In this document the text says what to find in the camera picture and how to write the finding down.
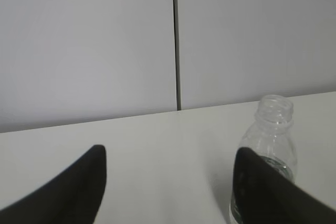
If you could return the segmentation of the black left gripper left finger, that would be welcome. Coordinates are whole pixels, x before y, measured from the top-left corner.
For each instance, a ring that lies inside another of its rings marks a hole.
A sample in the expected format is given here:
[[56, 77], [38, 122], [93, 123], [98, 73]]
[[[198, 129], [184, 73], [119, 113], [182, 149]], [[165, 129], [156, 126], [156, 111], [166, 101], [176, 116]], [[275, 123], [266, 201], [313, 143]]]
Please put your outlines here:
[[1, 223], [94, 223], [107, 183], [107, 153], [94, 145], [55, 178], [1, 210]]

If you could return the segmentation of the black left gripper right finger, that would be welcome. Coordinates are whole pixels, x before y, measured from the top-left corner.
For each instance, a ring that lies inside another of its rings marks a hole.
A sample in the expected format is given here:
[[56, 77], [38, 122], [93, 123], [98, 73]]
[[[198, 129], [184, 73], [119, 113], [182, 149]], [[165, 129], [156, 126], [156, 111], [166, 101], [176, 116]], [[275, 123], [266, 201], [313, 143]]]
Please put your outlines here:
[[236, 153], [233, 192], [243, 223], [335, 223], [335, 210], [301, 190], [247, 147]]

